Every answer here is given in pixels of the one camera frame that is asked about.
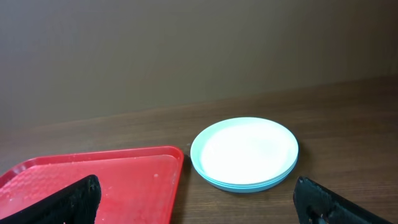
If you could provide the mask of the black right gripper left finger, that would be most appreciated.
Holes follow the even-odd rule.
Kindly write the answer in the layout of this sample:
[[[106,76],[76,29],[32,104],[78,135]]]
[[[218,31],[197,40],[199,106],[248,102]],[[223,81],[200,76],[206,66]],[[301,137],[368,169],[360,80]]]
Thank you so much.
[[[99,179],[95,175],[88,175],[1,219],[1,224],[94,224],[100,201]]]

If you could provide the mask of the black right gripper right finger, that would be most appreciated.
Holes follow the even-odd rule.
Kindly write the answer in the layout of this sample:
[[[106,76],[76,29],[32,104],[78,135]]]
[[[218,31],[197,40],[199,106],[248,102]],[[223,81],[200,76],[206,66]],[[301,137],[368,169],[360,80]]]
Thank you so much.
[[[297,179],[293,201],[300,224],[392,224],[307,177]]]

